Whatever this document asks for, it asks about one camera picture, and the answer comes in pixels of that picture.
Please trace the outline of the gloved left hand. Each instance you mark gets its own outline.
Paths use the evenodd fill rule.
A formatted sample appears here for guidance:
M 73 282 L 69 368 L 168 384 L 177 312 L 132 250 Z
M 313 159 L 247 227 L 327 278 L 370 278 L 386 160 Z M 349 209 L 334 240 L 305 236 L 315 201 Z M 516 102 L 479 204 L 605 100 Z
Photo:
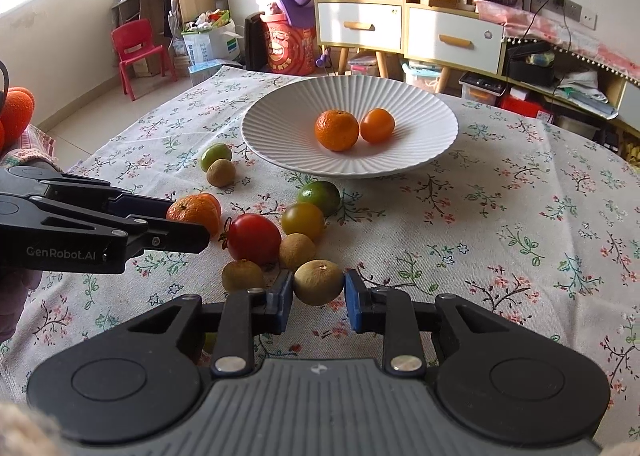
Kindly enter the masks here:
M 14 335 L 28 294 L 41 282 L 42 273 L 24 268 L 2 268 L 0 275 L 0 342 Z

